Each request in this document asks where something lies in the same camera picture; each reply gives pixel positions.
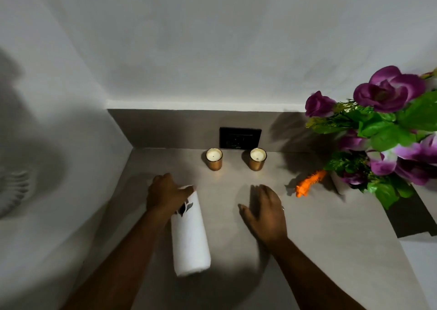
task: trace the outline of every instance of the purple flower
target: purple flower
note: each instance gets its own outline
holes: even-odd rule
[[[395,172],[418,186],[425,185],[429,179],[437,178],[437,167],[414,160],[399,159]]]
[[[392,149],[378,152],[369,150],[367,156],[370,159],[370,168],[376,175],[388,175],[394,172],[398,160],[398,155]]]
[[[353,99],[361,106],[373,106],[376,112],[391,113],[425,92],[425,81],[415,74],[402,74],[396,66],[381,68],[360,84]]]
[[[305,103],[307,117],[330,117],[334,115],[332,108],[337,102],[328,96],[322,96],[320,91],[312,94]]]
[[[420,143],[413,143],[409,147],[397,145],[393,152],[407,160],[417,160],[428,164],[437,164],[437,132],[424,138]]]
[[[355,130],[349,130],[346,135],[338,141],[338,147],[341,151],[365,151],[369,148],[369,145],[369,139],[357,136],[357,131]]]
[[[367,182],[367,176],[361,171],[355,173],[344,172],[341,179],[351,185],[360,185],[364,182]]]

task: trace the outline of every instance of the left hand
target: left hand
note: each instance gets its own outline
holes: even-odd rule
[[[170,173],[157,175],[149,187],[147,212],[155,212],[167,222],[193,192],[193,186],[178,189]]]

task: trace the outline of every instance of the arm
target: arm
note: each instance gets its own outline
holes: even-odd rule
[[[146,213],[62,309],[130,309],[158,235],[193,191],[193,187],[178,189],[168,173],[156,176],[149,187]]]
[[[284,210],[276,193],[260,186],[259,202],[258,219],[243,205],[241,215],[278,262],[300,309],[364,310],[288,239]]]

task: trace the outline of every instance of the flower bouquet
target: flower bouquet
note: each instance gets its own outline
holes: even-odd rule
[[[437,91],[425,86],[434,76],[437,69],[418,76],[387,66],[357,86],[353,100],[312,94],[305,104],[307,128],[343,132],[325,170],[374,194],[385,209],[412,196],[412,183],[437,178]]]

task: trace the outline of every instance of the right hand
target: right hand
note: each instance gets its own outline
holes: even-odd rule
[[[273,190],[265,185],[260,185],[258,189],[259,218],[255,218],[250,209],[242,204],[239,204],[240,213],[258,239],[272,252],[279,243],[288,239],[284,209]]]

